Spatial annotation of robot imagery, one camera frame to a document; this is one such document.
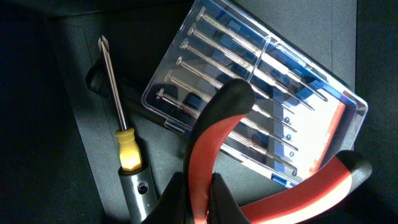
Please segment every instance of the gray surface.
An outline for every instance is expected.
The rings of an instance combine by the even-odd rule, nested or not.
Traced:
[[[239,2],[245,3],[247,10],[354,88],[356,1],[333,1],[333,5],[331,1],[321,0]],[[118,16],[134,17],[135,13],[137,11],[123,11]],[[102,26],[104,21],[107,21],[107,28]],[[128,210],[117,174],[120,164],[114,138],[118,128],[116,113],[111,103],[87,90],[84,79],[100,56],[96,46],[100,34],[104,30],[112,33],[116,32],[113,29],[133,29],[134,23],[133,19],[112,20],[109,14],[92,14],[57,19],[49,25],[58,65],[105,213],[119,221],[128,220]],[[134,41],[132,34],[126,35],[122,40]],[[108,39],[112,56],[115,44]],[[182,170],[181,150],[185,141],[141,117],[131,115],[131,120],[147,149],[155,185],[161,194],[172,174]],[[215,171],[222,174],[240,205],[284,190],[224,154],[217,157]]]

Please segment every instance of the screwdriver case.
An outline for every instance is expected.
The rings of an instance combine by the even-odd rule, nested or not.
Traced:
[[[224,0],[196,0],[142,104],[186,137],[232,78],[252,85],[253,110],[221,150],[288,188],[352,150],[367,103],[275,32]]]

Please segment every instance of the transparent lid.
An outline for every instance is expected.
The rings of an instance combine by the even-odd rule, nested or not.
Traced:
[[[221,0],[195,1],[142,102],[188,136],[232,78],[252,85],[256,104],[221,150],[286,187],[351,149],[368,108],[328,71]]]

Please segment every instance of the clear plastic case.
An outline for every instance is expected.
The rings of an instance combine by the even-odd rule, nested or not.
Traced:
[[[221,150],[286,187],[351,149],[364,100],[228,1],[196,0],[142,96],[165,127],[189,135],[232,78],[252,85],[256,104]]]

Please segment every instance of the screwdriver set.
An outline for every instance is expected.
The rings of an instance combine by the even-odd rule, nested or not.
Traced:
[[[251,85],[256,103],[221,150],[288,188],[351,150],[368,110],[330,72],[224,0],[195,1],[142,103],[188,136],[232,78]]]

